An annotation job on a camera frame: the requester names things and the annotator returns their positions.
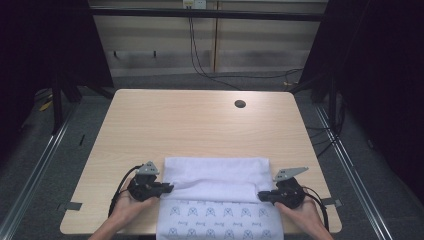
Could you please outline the grey tape strip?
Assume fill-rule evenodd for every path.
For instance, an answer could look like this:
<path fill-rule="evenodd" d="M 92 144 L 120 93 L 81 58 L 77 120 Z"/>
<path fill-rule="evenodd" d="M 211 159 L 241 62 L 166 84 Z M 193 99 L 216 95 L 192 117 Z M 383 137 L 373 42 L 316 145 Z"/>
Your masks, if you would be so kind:
<path fill-rule="evenodd" d="M 323 198 L 321 199 L 321 202 L 325 206 L 334 205 L 336 208 L 343 206 L 343 203 L 340 199 L 334 199 L 334 198 Z"/>
<path fill-rule="evenodd" d="M 61 203 L 58 205 L 57 210 L 58 211 L 62 211 L 62 212 L 66 212 L 68 210 L 72 210 L 72 211 L 79 211 L 82 207 L 81 203 L 78 202 L 67 202 L 67 203 Z"/>

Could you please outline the silver metal floor rail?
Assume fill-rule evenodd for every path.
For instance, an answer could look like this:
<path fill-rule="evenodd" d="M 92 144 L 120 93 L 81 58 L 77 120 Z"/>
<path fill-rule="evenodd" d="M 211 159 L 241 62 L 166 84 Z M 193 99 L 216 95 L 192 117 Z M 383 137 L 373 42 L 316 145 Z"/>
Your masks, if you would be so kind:
<path fill-rule="evenodd" d="M 42 148 L 42 153 L 37 158 L 37 162 L 33 169 L 30 173 L 23 177 L 25 183 L 22 188 L 17 190 L 19 195 L 5 214 L 3 222 L 0 224 L 0 240 L 11 240 L 13 238 L 16 229 L 27 211 L 33 196 L 67 131 L 69 121 L 72 119 L 77 109 L 77 104 L 70 105 L 63 121 L 59 123 L 59 127 L 50 132 L 48 142 Z"/>
<path fill-rule="evenodd" d="M 318 105 L 315 107 L 315 109 L 321 124 L 327 132 L 331 146 L 334 149 L 341 165 L 343 166 L 343 169 L 377 238 L 379 240 L 394 240 L 383 216 L 376 207 L 375 202 L 370 196 L 367 188 L 365 187 L 365 184 L 363 183 L 358 171 L 356 170 L 356 167 L 353 164 L 352 159 L 348 154 L 343 142 L 336 135 L 336 133 L 330 129 L 330 118 L 324 107 Z"/>

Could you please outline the white towel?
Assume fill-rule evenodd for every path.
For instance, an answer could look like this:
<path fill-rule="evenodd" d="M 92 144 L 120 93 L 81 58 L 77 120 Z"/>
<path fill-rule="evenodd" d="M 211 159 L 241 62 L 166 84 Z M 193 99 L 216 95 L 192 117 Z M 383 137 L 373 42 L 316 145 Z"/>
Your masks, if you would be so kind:
<path fill-rule="evenodd" d="M 169 157 L 156 240 L 284 240 L 280 213 L 257 193 L 271 190 L 266 158 Z"/>

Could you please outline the black metal stand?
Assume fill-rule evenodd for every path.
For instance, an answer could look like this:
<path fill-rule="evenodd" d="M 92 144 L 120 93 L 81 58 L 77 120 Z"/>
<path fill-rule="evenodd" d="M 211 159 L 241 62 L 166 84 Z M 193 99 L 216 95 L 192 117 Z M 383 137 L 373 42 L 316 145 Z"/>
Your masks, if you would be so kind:
<path fill-rule="evenodd" d="M 82 94 L 79 90 L 79 86 L 84 86 L 94 91 L 95 93 L 105 97 L 106 99 L 112 99 L 114 97 L 114 94 L 112 92 L 105 90 L 100 85 L 79 77 L 77 77 L 75 80 L 68 80 L 65 77 L 55 75 L 52 78 L 51 84 L 54 113 L 54 124 L 52 130 L 53 135 L 56 135 L 61 129 L 61 127 L 64 125 L 62 94 L 65 94 L 65 97 L 71 103 L 79 103 L 82 99 Z"/>
<path fill-rule="evenodd" d="M 336 80 L 332 74 L 320 73 L 308 80 L 301 81 L 297 86 L 291 88 L 289 93 L 297 94 L 300 91 L 312 89 L 311 96 L 314 102 L 320 102 L 325 96 L 328 97 L 328 119 L 330 128 L 336 130 L 336 106 L 337 89 Z"/>

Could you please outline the black curtain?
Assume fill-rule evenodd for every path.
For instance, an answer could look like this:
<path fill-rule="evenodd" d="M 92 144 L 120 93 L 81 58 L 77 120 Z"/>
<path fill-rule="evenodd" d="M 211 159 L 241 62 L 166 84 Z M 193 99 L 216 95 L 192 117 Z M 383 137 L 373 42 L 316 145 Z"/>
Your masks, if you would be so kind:
<path fill-rule="evenodd" d="M 332 84 L 424 204 L 424 0 L 328 0 L 301 80 Z"/>
<path fill-rule="evenodd" d="M 72 102 L 113 80 L 89 0 L 0 0 L 0 162 L 44 88 Z"/>

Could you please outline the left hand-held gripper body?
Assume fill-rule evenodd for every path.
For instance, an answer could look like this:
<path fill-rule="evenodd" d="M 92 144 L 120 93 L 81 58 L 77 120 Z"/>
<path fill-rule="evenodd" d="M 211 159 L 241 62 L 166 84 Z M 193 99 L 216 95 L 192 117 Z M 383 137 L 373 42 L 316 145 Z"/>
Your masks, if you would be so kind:
<path fill-rule="evenodd" d="M 156 182 L 159 170 L 153 162 L 142 165 L 128 185 L 128 192 L 137 201 L 145 201 L 162 194 L 161 184 Z"/>

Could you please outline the black horizontal metal bar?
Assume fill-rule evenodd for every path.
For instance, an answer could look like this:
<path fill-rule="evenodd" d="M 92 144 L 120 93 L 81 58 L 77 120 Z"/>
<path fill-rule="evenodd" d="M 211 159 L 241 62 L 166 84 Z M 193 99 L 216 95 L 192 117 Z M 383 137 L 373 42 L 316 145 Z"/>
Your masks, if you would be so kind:
<path fill-rule="evenodd" d="M 92 15 L 102 16 L 140 16 L 140 17 L 180 17 L 180 18 L 214 18 L 214 19 L 249 19 L 249 20 L 279 20 L 321 22 L 324 14 L 316 13 L 284 13 L 229 10 L 198 10 L 198 9 L 136 9 L 92 7 Z"/>

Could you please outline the person's left hand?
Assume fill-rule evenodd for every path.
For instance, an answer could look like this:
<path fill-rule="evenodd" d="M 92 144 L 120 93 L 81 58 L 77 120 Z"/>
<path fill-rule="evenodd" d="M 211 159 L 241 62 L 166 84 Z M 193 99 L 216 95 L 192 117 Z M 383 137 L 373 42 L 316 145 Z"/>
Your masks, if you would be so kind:
<path fill-rule="evenodd" d="M 157 197 L 151 197 L 140 202 L 135 200 L 127 190 L 122 190 L 119 192 L 110 218 L 118 226 L 126 226 L 143 210 L 154 206 L 158 201 L 159 199 Z"/>

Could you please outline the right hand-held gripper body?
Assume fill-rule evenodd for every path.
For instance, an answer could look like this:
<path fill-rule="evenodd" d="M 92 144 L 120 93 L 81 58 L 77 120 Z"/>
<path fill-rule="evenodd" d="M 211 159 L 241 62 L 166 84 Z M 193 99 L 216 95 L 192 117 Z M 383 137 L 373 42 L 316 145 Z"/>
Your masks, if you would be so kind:
<path fill-rule="evenodd" d="M 295 209 L 304 201 L 306 193 L 296 180 L 296 176 L 306 172 L 308 167 L 280 169 L 274 177 L 277 195 L 273 203 L 279 202 L 290 209 Z"/>

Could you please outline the person's right hand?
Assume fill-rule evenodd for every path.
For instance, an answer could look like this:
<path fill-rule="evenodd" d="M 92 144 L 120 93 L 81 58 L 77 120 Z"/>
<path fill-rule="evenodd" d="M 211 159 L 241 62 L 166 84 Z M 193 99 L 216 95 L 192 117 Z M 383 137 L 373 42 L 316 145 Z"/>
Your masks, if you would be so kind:
<path fill-rule="evenodd" d="M 316 205 L 309 197 L 295 209 L 290 209 L 279 202 L 276 202 L 274 206 L 307 234 L 312 235 L 323 226 Z"/>

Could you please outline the white wall power outlet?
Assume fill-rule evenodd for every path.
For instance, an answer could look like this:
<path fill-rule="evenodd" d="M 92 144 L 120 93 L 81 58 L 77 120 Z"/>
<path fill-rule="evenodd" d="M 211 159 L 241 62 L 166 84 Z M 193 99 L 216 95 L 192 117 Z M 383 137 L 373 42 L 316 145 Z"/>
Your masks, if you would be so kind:
<path fill-rule="evenodd" d="M 184 9 L 200 9 L 205 10 L 207 8 L 206 0 L 182 0 Z"/>

